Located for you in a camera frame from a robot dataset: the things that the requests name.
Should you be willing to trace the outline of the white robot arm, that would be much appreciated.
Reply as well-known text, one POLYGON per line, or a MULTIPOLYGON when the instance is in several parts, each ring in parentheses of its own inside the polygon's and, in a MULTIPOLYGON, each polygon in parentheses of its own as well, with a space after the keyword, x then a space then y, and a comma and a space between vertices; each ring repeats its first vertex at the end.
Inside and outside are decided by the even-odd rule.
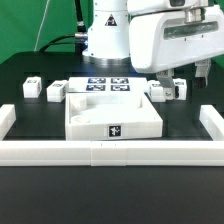
POLYGON ((129 62, 154 73, 163 97, 178 88, 174 69, 196 65, 206 80, 211 59, 224 54, 224 11, 213 0, 93 0, 93 23, 83 58, 92 63, 129 62))

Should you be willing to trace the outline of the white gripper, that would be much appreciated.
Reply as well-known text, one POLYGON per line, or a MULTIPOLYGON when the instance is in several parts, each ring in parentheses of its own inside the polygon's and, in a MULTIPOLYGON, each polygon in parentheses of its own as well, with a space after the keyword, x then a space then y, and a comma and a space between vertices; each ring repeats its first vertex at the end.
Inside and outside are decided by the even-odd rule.
POLYGON ((156 73, 167 100, 175 98, 174 70, 195 63, 198 88, 208 85, 211 60, 224 54, 224 12, 205 10, 205 20, 186 23, 184 11, 136 16, 129 26, 131 63, 139 73, 156 73))

